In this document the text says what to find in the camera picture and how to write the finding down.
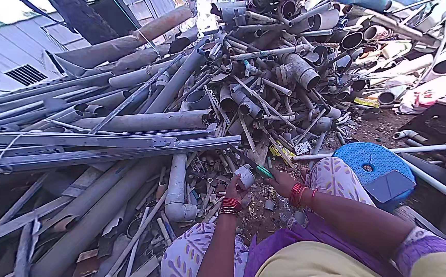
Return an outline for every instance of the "yellow label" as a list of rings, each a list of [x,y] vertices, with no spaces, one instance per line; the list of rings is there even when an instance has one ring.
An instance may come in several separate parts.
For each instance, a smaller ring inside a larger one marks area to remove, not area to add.
[[[367,99],[367,98],[360,98],[356,97],[354,100],[355,103],[370,107],[378,108],[380,106],[380,103],[377,100]]]

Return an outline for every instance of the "soil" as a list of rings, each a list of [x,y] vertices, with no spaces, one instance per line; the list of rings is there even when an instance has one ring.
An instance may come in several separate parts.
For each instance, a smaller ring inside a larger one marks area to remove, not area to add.
[[[341,127],[341,129],[347,133],[345,139],[355,138],[361,142],[373,142],[387,148],[407,147],[402,140],[394,140],[392,135],[413,117],[412,115],[397,115],[392,110],[382,110],[375,118],[354,118],[355,130],[346,126]],[[332,153],[340,146],[336,132],[330,131],[325,137],[323,150],[320,153]],[[272,160],[274,168],[287,171],[296,180],[300,180],[300,170],[306,169],[308,162],[296,162],[296,164],[297,169],[292,170],[281,158],[276,157]],[[430,197],[431,199],[440,197],[440,193],[432,194],[432,191],[434,189],[431,187],[417,186],[413,195],[407,200],[407,205],[413,206],[415,210],[421,209],[420,205],[417,206],[422,202],[419,198],[424,199],[429,195],[433,196]],[[256,182],[252,186],[251,192],[253,193],[251,203],[240,215],[240,228],[242,228],[242,235],[247,239],[251,240],[256,235],[257,242],[261,242],[274,234],[276,230],[286,227],[286,220],[294,214],[295,208],[289,207],[286,200],[281,201],[280,196],[260,176],[256,176]],[[274,211],[264,209],[266,200],[272,200],[275,203]]]

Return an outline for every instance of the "purple cloth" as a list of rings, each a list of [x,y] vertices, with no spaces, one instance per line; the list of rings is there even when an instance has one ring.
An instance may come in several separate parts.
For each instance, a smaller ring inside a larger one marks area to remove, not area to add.
[[[290,228],[277,230],[272,236],[269,236],[257,245],[254,236],[250,246],[249,259],[245,266],[244,277],[254,277],[263,263],[276,252],[295,242],[303,241],[328,244],[355,258],[380,276],[402,276],[389,261],[362,250],[356,243],[341,236],[323,218],[307,211],[306,216],[309,221],[306,228],[294,221],[290,224]]]
[[[415,227],[394,255],[399,271],[410,276],[411,268],[423,256],[431,253],[446,253],[446,240],[432,232]]]

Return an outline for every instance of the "smartphone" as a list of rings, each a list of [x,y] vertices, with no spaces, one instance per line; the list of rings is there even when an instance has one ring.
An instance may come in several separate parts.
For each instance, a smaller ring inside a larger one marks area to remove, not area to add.
[[[415,186],[415,182],[394,170],[368,183],[363,188],[380,203],[386,203]]]

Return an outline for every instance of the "ventilation grille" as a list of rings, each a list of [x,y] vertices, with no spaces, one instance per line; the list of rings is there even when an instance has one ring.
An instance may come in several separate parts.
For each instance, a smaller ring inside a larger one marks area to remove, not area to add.
[[[30,65],[23,65],[14,70],[5,72],[4,74],[25,86],[38,83],[47,78],[47,76],[43,75]]]

